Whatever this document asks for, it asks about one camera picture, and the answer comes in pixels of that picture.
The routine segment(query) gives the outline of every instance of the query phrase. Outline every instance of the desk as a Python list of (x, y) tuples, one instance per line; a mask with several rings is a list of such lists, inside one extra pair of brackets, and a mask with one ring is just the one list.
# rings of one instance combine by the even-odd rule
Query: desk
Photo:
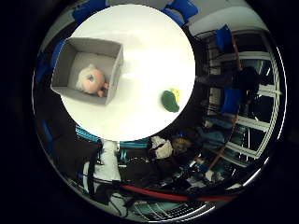
[[(108, 105), (87, 105), (62, 96), (72, 119), (101, 138), (133, 141), (159, 132), (187, 104), (195, 79), (192, 47), (183, 31), (159, 10), (141, 5), (106, 8), (83, 22), (73, 37), (123, 44), (124, 62), (115, 97)], [(181, 91), (177, 113), (161, 104), (163, 91)]]

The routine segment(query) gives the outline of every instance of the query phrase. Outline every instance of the cardboard box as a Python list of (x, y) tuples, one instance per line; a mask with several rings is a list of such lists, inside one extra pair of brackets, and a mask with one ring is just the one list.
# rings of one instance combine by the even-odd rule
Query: cardboard box
[[(93, 63), (104, 72), (109, 83), (107, 97), (99, 97), (76, 89), (81, 69)], [(51, 89), (81, 102), (107, 105), (114, 97), (123, 63), (123, 46), (114, 41), (69, 37), (65, 40), (53, 71)]]

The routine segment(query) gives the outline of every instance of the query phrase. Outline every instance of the red cable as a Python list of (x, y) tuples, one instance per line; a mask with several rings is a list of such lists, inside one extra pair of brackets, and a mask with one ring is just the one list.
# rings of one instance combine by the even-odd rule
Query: red cable
[[(160, 199), (166, 199), (166, 200), (172, 200), (172, 201), (183, 201), (187, 202), (189, 198), (187, 196), (183, 195), (174, 195), (174, 194), (166, 194), (166, 193), (161, 193), (161, 192), (156, 192), (152, 190), (147, 190), (147, 189), (141, 189), (133, 186), (128, 186), (128, 185), (121, 185), (123, 189), (128, 189), (130, 191), (134, 191), (137, 193), (141, 193), (144, 195), (148, 195), (151, 197), (155, 198), (160, 198)], [(200, 202), (217, 202), (217, 201), (227, 201), (227, 200), (232, 200), (235, 196), (204, 196), (204, 197), (199, 197), (196, 199), (196, 201)]]
[(128, 186), (128, 185), (122, 185), (124, 189), (129, 189), (131, 191), (149, 195), (155, 198), (160, 198), (160, 199), (167, 199), (167, 200), (173, 200), (173, 201), (188, 201), (188, 197), (186, 196), (180, 196), (180, 195), (174, 195), (174, 194), (165, 194), (165, 193), (160, 193), (160, 192), (155, 192), (147, 189), (140, 189), (136, 188), (133, 186)]

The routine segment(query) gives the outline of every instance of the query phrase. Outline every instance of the plush doll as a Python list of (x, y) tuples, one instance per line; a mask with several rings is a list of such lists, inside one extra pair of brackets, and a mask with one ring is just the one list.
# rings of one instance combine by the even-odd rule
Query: plush doll
[(78, 74), (76, 87), (80, 91), (103, 97), (104, 90), (107, 90), (108, 86), (103, 72), (96, 69), (92, 63), (88, 67), (83, 68)]
[(149, 155), (154, 159), (164, 159), (170, 156), (176, 156), (187, 151), (191, 142), (182, 137), (175, 137), (170, 142), (160, 136), (151, 137), (151, 149)]
[(178, 112), (179, 106), (179, 90), (177, 89), (171, 89), (171, 91), (164, 91), (161, 96), (161, 102), (163, 107), (168, 110), (169, 112)]

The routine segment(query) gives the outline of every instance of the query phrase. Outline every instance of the green toy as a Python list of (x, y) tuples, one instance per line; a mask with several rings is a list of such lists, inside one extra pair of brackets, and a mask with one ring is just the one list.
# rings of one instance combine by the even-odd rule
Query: green toy
[(161, 97), (164, 108), (170, 112), (178, 112), (179, 106), (176, 101), (176, 95), (171, 91), (164, 91)]

